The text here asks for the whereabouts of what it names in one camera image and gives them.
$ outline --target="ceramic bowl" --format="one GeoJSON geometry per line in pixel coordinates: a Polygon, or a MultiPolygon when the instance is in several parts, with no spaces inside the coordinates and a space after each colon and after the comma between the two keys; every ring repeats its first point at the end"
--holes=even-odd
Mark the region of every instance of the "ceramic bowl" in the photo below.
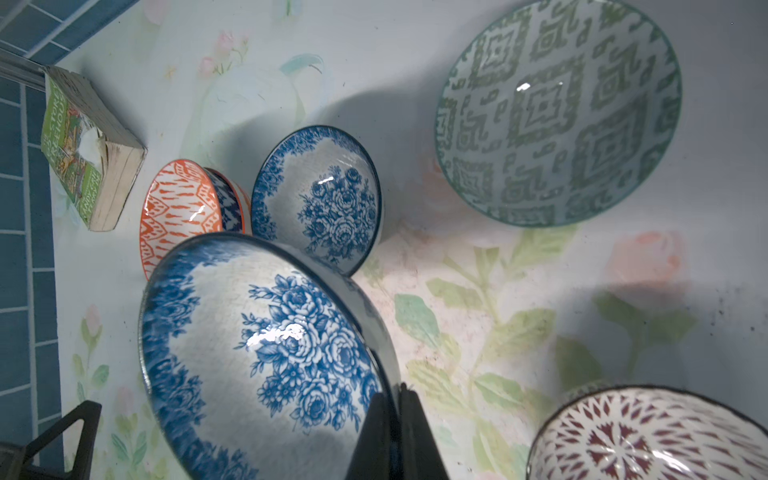
{"type": "Polygon", "coordinates": [[[538,433],[528,480],[768,478],[768,432],[688,392],[622,387],[594,392],[538,433]]]}
{"type": "Polygon", "coordinates": [[[261,167],[251,198],[253,235],[292,245],[347,276],[376,242],[379,178],[362,145],[314,126],[281,141],[261,167]]]}
{"type": "Polygon", "coordinates": [[[163,256],[186,238],[220,231],[250,233],[246,198],[220,172],[193,161],[175,160],[163,167],[141,210],[139,251],[147,280],[163,256]]]}
{"type": "Polygon", "coordinates": [[[648,178],[681,102],[677,56],[646,15],[610,0],[541,0],[488,26],[451,69],[438,162],[495,220],[574,223],[648,178]]]}
{"type": "Polygon", "coordinates": [[[237,233],[185,240],[141,305],[154,413],[193,478],[343,478],[370,399],[399,369],[352,280],[237,233]]]}

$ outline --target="book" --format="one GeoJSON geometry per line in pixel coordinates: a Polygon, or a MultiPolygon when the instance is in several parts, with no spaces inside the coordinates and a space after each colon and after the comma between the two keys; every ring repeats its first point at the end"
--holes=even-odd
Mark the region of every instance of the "book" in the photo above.
{"type": "Polygon", "coordinates": [[[46,67],[45,83],[41,149],[88,229],[113,230],[147,149],[85,77],[46,67]]]}

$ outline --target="bowl rim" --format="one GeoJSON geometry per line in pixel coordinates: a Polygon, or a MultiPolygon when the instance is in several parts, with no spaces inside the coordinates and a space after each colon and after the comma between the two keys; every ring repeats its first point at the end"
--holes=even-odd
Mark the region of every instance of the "bowl rim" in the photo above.
{"type": "MultiPolygon", "coordinates": [[[[189,162],[192,165],[194,165],[195,167],[199,168],[200,171],[202,171],[202,173],[204,174],[204,178],[201,180],[201,183],[207,185],[214,193],[216,193],[216,186],[214,185],[213,181],[208,176],[208,172],[206,171],[205,167],[202,167],[197,162],[189,160],[187,158],[177,158],[176,160],[168,162],[167,164],[165,164],[162,167],[160,167],[160,170],[158,170],[157,173],[154,175],[154,177],[152,177],[152,181],[149,183],[149,187],[147,187],[147,194],[144,195],[144,202],[141,204],[141,215],[139,216],[139,261],[141,262],[141,269],[144,271],[144,277],[147,279],[147,281],[149,281],[149,279],[151,277],[151,274],[147,273],[147,267],[144,265],[144,262],[141,260],[141,240],[142,240],[141,224],[144,222],[145,219],[148,218],[148,216],[146,214],[146,210],[145,210],[146,207],[147,207],[147,199],[149,199],[149,196],[152,193],[152,185],[157,180],[157,177],[160,176],[162,171],[166,167],[168,167],[170,165],[173,165],[173,164],[176,164],[176,163],[179,163],[179,162],[189,162]]],[[[216,205],[218,206],[218,209],[219,209],[219,220],[217,220],[217,222],[214,225],[214,227],[218,227],[218,229],[219,229],[218,231],[222,231],[224,229],[224,223],[223,223],[223,219],[221,218],[221,204],[219,204],[219,197],[218,197],[218,195],[214,195],[214,196],[215,196],[214,200],[216,201],[216,205]]],[[[171,250],[168,250],[165,253],[165,255],[168,255],[170,252],[171,252],[171,250]]],[[[154,269],[157,268],[158,265],[160,265],[160,262],[157,262],[157,264],[154,266],[154,268],[152,269],[153,272],[154,272],[154,269]]]]}
{"type": "Polygon", "coordinates": [[[554,413],[549,415],[549,417],[547,417],[547,419],[544,421],[544,423],[536,432],[536,435],[534,436],[533,441],[531,442],[531,448],[528,450],[528,459],[525,461],[525,480],[534,480],[531,477],[531,470],[532,470],[533,455],[536,450],[536,445],[538,444],[539,439],[541,439],[541,436],[544,435],[544,432],[547,430],[547,427],[549,427],[549,425],[554,420],[556,420],[556,418],[559,417],[562,412],[564,412],[565,410],[571,408],[572,406],[576,405],[577,403],[589,397],[598,396],[606,392],[620,392],[621,390],[629,390],[629,389],[662,390],[664,392],[677,393],[683,396],[688,396],[691,398],[698,399],[708,404],[709,406],[714,406],[714,407],[719,407],[721,409],[724,409],[727,412],[730,412],[731,414],[736,416],[738,419],[742,420],[743,422],[746,422],[755,426],[766,437],[766,439],[768,439],[768,429],[766,429],[766,427],[752,420],[749,416],[743,414],[742,412],[739,412],[735,408],[725,405],[719,400],[712,399],[709,396],[705,396],[700,393],[691,392],[690,390],[683,390],[682,388],[677,388],[673,386],[654,385],[652,383],[628,383],[628,384],[620,384],[620,385],[614,385],[614,386],[599,386],[594,390],[589,390],[584,395],[581,395],[575,399],[572,399],[570,402],[566,402],[564,405],[560,406],[557,410],[555,410],[554,413]]]}
{"type": "MultiPolygon", "coordinates": [[[[261,164],[261,168],[259,169],[259,174],[256,175],[256,181],[253,182],[253,188],[251,189],[251,195],[250,195],[250,203],[253,205],[253,196],[256,193],[256,185],[259,184],[259,179],[261,178],[262,172],[264,172],[264,168],[266,167],[266,164],[269,163],[270,160],[275,158],[274,154],[277,151],[277,149],[280,148],[281,145],[283,145],[286,141],[288,141],[290,138],[292,138],[294,135],[297,135],[299,132],[307,131],[307,130],[316,130],[318,128],[329,128],[330,130],[337,131],[341,133],[342,135],[345,135],[348,137],[351,141],[355,142],[358,147],[360,147],[360,150],[363,153],[363,160],[368,164],[368,167],[371,169],[371,172],[373,173],[373,183],[376,185],[376,226],[373,229],[373,235],[371,235],[370,245],[368,245],[368,248],[366,249],[366,252],[360,256],[360,260],[353,266],[351,269],[349,269],[348,272],[343,272],[344,276],[351,277],[355,273],[357,273],[357,270],[360,270],[360,267],[366,262],[368,257],[370,257],[371,252],[373,251],[373,247],[376,246],[376,242],[379,239],[379,233],[381,230],[381,223],[382,223],[382,188],[381,188],[381,182],[379,180],[379,172],[376,171],[376,166],[373,164],[373,159],[371,159],[371,156],[369,155],[368,151],[365,147],[354,137],[352,134],[350,134],[347,131],[342,130],[341,128],[334,127],[332,125],[325,125],[325,124],[316,124],[316,125],[309,125],[307,127],[299,128],[298,130],[292,131],[288,135],[286,135],[281,141],[275,145],[275,147],[270,151],[270,153],[266,156],[266,159],[261,164]]],[[[251,229],[252,231],[255,230],[253,228],[253,217],[251,217],[251,229]]]]}
{"type": "MultiPolygon", "coordinates": [[[[171,257],[173,253],[176,253],[178,250],[188,250],[192,246],[194,246],[197,243],[208,243],[208,242],[217,242],[219,240],[234,240],[241,243],[250,243],[252,246],[255,246],[257,248],[260,248],[262,250],[266,250],[268,253],[271,253],[273,255],[278,256],[281,260],[286,261],[291,266],[296,268],[302,275],[304,275],[306,278],[308,278],[310,281],[314,282],[333,302],[334,306],[339,310],[339,312],[344,316],[347,322],[349,322],[350,326],[353,327],[353,331],[358,336],[358,338],[362,341],[362,344],[365,346],[366,351],[368,355],[370,356],[372,360],[372,368],[375,370],[376,377],[381,383],[382,387],[382,393],[385,394],[387,401],[389,402],[389,411],[390,415],[395,415],[394,412],[396,412],[396,406],[397,403],[395,401],[395,392],[394,392],[394,386],[390,383],[389,377],[386,374],[385,369],[382,366],[382,361],[379,358],[379,354],[372,350],[365,342],[363,336],[362,336],[362,329],[360,327],[360,323],[356,316],[352,314],[352,309],[350,309],[344,301],[339,297],[338,294],[336,294],[336,291],[331,288],[325,281],[323,281],[318,275],[316,275],[312,269],[310,269],[302,260],[299,260],[294,255],[292,255],[290,252],[287,252],[283,250],[283,248],[280,247],[279,244],[275,244],[273,242],[269,242],[267,240],[262,240],[257,237],[253,237],[251,235],[245,235],[242,233],[236,233],[236,232],[211,232],[211,233],[204,233],[202,235],[196,235],[194,237],[189,237],[183,242],[179,243],[178,245],[174,246],[168,253],[165,254],[165,256],[160,260],[160,262],[157,264],[157,267],[155,267],[155,270],[152,272],[152,276],[150,277],[149,281],[147,282],[147,285],[144,287],[144,292],[141,295],[141,304],[139,306],[139,314],[138,314],[138,329],[137,329],[137,344],[138,344],[138,354],[139,354],[139,364],[141,366],[141,379],[142,383],[144,384],[144,391],[147,393],[147,399],[149,400],[150,404],[150,410],[152,411],[152,416],[154,417],[155,421],[157,422],[157,426],[160,429],[163,438],[165,439],[165,442],[170,447],[171,453],[176,457],[176,459],[179,461],[179,463],[184,467],[184,471],[191,477],[195,478],[195,480],[198,480],[196,476],[192,475],[192,472],[190,472],[189,468],[187,467],[187,460],[180,456],[179,453],[177,453],[176,447],[174,444],[170,441],[170,439],[167,437],[165,429],[163,428],[161,424],[161,419],[157,415],[157,410],[155,409],[154,405],[154,399],[152,396],[152,381],[150,380],[149,373],[147,371],[147,363],[144,358],[144,313],[147,309],[147,301],[149,299],[149,292],[151,287],[154,285],[153,278],[156,275],[156,272],[158,270],[161,270],[161,267],[164,266],[165,263],[171,262],[171,257]]],[[[358,293],[361,293],[362,295],[365,295],[365,292],[362,291],[362,289],[358,286],[358,293]]]]}
{"type": "MultiPolygon", "coordinates": [[[[497,23],[499,23],[504,18],[507,18],[510,15],[513,15],[514,13],[517,13],[517,12],[519,12],[521,10],[524,10],[526,8],[532,7],[534,5],[537,5],[539,3],[546,2],[546,1],[547,0],[530,0],[528,2],[522,3],[521,5],[516,5],[515,7],[510,8],[503,15],[500,15],[499,17],[497,17],[493,22],[491,22],[488,25],[486,25],[485,28],[483,28],[472,39],[472,41],[469,42],[469,45],[467,45],[467,47],[462,51],[462,53],[459,54],[459,56],[456,58],[456,60],[451,64],[451,68],[449,69],[449,75],[450,75],[450,71],[452,71],[454,68],[456,68],[456,65],[458,65],[458,63],[462,60],[462,58],[465,55],[467,55],[472,50],[472,46],[475,44],[475,42],[484,33],[486,33],[492,26],[496,25],[497,23]]],[[[548,223],[548,224],[545,224],[545,225],[528,225],[528,224],[523,224],[523,223],[514,223],[514,222],[511,222],[511,221],[504,221],[504,220],[502,220],[500,218],[492,216],[491,214],[488,213],[488,211],[483,210],[479,206],[477,206],[477,205],[473,204],[472,202],[470,202],[469,200],[465,199],[464,195],[462,195],[461,192],[459,192],[458,189],[456,188],[456,186],[453,184],[453,182],[451,182],[449,180],[450,177],[448,176],[448,172],[445,169],[445,165],[443,164],[442,160],[440,159],[440,155],[438,155],[438,152],[440,151],[439,143],[438,143],[438,139],[437,139],[438,113],[440,111],[440,101],[445,96],[445,91],[448,89],[449,85],[451,84],[451,77],[448,76],[445,79],[445,82],[443,83],[442,88],[440,89],[440,93],[438,94],[438,97],[437,97],[437,108],[435,109],[435,122],[434,122],[434,127],[432,129],[433,130],[433,134],[434,134],[434,138],[435,138],[435,159],[437,160],[438,165],[440,165],[440,170],[442,170],[443,177],[445,178],[445,181],[448,182],[448,185],[451,186],[451,188],[456,192],[456,194],[466,204],[468,204],[471,208],[477,210],[478,212],[480,212],[481,214],[483,214],[487,218],[490,218],[491,220],[495,220],[497,222],[504,223],[506,225],[512,225],[513,227],[522,227],[522,228],[556,228],[556,227],[566,227],[568,225],[573,225],[575,223],[579,223],[579,222],[583,222],[583,221],[586,221],[586,220],[590,220],[590,219],[595,218],[596,216],[598,216],[600,214],[604,214],[605,212],[609,211],[610,209],[616,207],[622,201],[626,200],[627,197],[632,195],[632,193],[634,193],[635,190],[637,190],[640,187],[640,185],[644,184],[648,180],[648,178],[650,178],[650,176],[653,174],[653,172],[656,171],[656,169],[658,168],[659,164],[664,159],[664,155],[667,154],[667,151],[669,150],[670,146],[672,145],[672,142],[674,141],[674,138],[675,138],[675,134],[677,133],[677,127],[680,126],[680,116],[681,116],[680,113],[683,111],[683,70],[682,70],[682,68],[680,68],[680,62],[677,59],[677,53],[675,52],[674,47],[672,46],[672,42],[667,37],[667,34],[664,33],[664,30],[656,22],[654,22],[654,20],[651,17],[649,17],[648,15],[643,13],[643,11],[640,10],[639,8],[634,7],[633,5],[630,5],[629,3],[626,3],[624,0],[600,0],[600,3],[614,3],[614,4],[621,5],[621,6],[625,7],[625,8],[627,8],[627,9],[631,10],[633,13],[639,14],[639,16],[641,17],[641,20],[643,22],[647,22],[647,23],[651,24],[655,29],[657,29],[660,32],[661,39],[664,40],[664,43],[667,44],[667,47],[670,49],[670,51],[672,51],[674,53],[674,64],[675,64],[675,68],[676,68],[676,71],[677,71],[677,93],[680,96],[680,107],[677,109],[677,118],[675,119],[674,126],[672,127],[672,133],[670,134],[670,140],[667,142],[667,145],[661,151],[661,155],[659,156],[659,160],[656,162],[654,167],[650,169],[650,171],[648,172],[647,176],[643,179],[643,181],[638,182],[637,184],[635,184],[624,195],[622,195],[620,197],[617,197],[615,202],[613,202],[610,206],[604,208],[603,210],[600,210],[598,212],[592,213],[592,214],[587,215],[585,217],[580,217],[580,218],[573,219],[573,220],[568,220],[568,221],[565,221],[565,222],[548,223]]]]}

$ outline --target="tile wall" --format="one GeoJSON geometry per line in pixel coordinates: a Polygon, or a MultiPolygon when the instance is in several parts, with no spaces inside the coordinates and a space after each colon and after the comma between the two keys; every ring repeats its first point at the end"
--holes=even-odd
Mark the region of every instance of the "tile wall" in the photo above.
{"type": "MultiPolygon", "coordinates": [[[[137,0],[0,0],[0,48],[45,65],[137,0]]],[[[61,418],[45,94],[0,78],[0,442],[61,418]]],[[[61,439],[35,464],[63,470],[61,439]]]]}
{"type": "Polygon", "coordinates": [[[53,65],[137,0],[0,0],[0,48],[53,65]]]}

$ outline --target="blue floral bowl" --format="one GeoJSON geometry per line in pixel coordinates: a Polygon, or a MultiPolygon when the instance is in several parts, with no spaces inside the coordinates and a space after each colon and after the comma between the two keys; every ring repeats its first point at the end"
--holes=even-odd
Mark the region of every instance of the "blue floral bowl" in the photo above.
{"type": "Polygon", "coordinates": [[[302,250],[352,276],[373,248],[381,188],[366,150],[334,127],[293,132],[253,186],[253,235],[302,250]]]}
{"type": "Polygon", "coordinates": [[[399,383],[354,282],[238,233],[169,252],[139,323],[152,408],[193,478],[343,478],[373,394],[399,383]]]}

